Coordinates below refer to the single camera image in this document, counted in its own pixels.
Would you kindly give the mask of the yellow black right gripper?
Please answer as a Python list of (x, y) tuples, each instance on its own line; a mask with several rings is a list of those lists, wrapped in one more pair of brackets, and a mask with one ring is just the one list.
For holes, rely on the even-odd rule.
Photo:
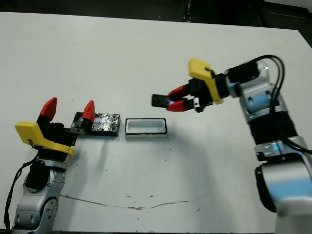
[(167, 111), (185, 112), (194, 109), (200, 113), (207, 106), (222, 104), (224, 99), (230, 95), (225, 75), (223, 73), (216, 74), (209, 63), (192, 58), (188, 63), (188, 73), (191, 77), (188, 87), (182, 85), (169, 93), (170, 100), (179, 101), (166, 107)]

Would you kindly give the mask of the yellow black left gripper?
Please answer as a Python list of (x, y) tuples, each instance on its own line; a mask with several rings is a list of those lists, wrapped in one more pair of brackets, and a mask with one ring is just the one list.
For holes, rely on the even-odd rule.
[[(56, 97), (48, 100), (37, 119), (37, 122), (51, 122), (56, 114)], [(80, 128), (65, 128), (60, 123), (48, 123), (43, 129), (36, 122), (20, 121), (15, 129), (22, 142), (37, 150), (51, 151), (53, 157), (67, 157), (74, 154), (73, 146), (78, 136), (89, 133), (95, 120), (95, 104), (90, 100), (82, 113)]]

